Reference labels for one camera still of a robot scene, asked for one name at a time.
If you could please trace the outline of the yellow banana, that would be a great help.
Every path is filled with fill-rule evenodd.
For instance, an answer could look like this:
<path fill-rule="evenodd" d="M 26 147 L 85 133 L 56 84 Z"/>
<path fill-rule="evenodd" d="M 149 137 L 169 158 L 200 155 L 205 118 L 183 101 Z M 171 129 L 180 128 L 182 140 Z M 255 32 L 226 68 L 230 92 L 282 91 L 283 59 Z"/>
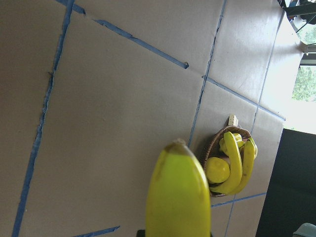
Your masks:
<path fill-rule="evenodd" d="M 209 237 L 209 185 L 203 168 L 182 139 L 160 153 L 146 200 L 148 237 Z"/>
<path fill-rule="evenodd" d="M 214 193 L 228 195 L 238 187 L 242 179 L 242 162 L 235 136 L 230 132 L 225 132 L 223 140 L 226 147 L 226 153 L 230 160 L 230 175 L 228 179 L 216 187 L 210 187 Z"/>
<path fill-rule="evenodd" d="M 231 192 L 238 194 L 248 184 L 253 171 L 254 160 L 256 158 L 256 145 L 254 139 L 250 137 L 244 144 L 243 162 L 242 162 L 242 178 L 239 185 Z"/>

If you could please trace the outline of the brown wicker basket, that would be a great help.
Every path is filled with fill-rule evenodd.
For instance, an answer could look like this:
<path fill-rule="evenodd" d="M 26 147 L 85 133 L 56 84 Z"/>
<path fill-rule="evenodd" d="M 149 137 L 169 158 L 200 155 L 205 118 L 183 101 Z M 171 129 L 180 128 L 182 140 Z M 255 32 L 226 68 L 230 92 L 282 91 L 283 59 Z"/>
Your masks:
<path fill-rule="evenodd" d="M 226 127 L 222 128 L 219 132 L 214 134 L 209 139 L 209 141 L 206 143 L 206 145 L 203 148 L 201 158 L 199 158 L 199 162 L 202 165 L 204 170 L 206 167 L 207 160 L 211 157 L 216 157 L 220 154 L 219 141 L 220 141 L 220 139 L 223 138 L 224 133 L 228 132 L 228 131 L 230 131 L 232 134 L 239 133 L 243 139 L 248 139 L 251 137 L 251 134 L 247 130 L 242 129 L 242 128 L 238 128 L 236 126 L 226 126 Z M 216 187 L 218 185 L 210 184 L 209 188 Z M 226 195 L 226 194 L 222 194 L 222 193 L 214 193 L 210 190 L 210 195 L 212 197 L 222 197 L 222 196 L 229 196 L 229 195 L 233 195 L 233 194 L 229 193 L 228 195 Z"/>

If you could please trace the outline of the yellow green starfruit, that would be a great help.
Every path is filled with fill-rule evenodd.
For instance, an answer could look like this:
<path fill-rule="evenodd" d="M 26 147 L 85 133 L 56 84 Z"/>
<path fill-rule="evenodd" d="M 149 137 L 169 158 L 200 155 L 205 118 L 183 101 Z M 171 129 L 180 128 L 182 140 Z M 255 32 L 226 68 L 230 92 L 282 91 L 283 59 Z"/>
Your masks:
<path fill-rule="evenodd" d="M 242 140 L 242 136 L 239 133 L 233 133 L 235 140 L 237 142 L 237 146 L 239 149 L 241 149 L 244 146 L 244 141 Z M 226 147 L 226 143 L 224 141 L 224 138 L 220 139 L 219 141 L 219 151 L 224 153 L 226 156 L 229 156 L 228 149 Z"/>

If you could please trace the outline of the paper price tag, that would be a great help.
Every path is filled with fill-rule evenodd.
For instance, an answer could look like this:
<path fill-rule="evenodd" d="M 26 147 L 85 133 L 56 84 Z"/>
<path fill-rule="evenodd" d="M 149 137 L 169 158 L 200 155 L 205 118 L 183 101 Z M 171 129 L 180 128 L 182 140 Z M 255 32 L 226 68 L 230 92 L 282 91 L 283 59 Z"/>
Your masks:
<path fill-rule="evenodd" d="M 238 118 L 234 114 L 230 114 L 228 118 L 228 126 L 238 126 Z"/>

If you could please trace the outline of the yellow lemon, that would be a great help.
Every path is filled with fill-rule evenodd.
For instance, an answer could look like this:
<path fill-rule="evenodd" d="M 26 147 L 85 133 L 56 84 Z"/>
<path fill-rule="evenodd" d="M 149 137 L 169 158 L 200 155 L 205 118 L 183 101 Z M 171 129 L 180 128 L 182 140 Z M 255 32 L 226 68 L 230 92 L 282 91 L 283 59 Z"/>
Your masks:
<path fill-rule="evenodd" d="M 205 174 L 210 183 L 223 183 L 230 176 L 229 164 L 218 157 L 211 157 L 206 162 Z"/>

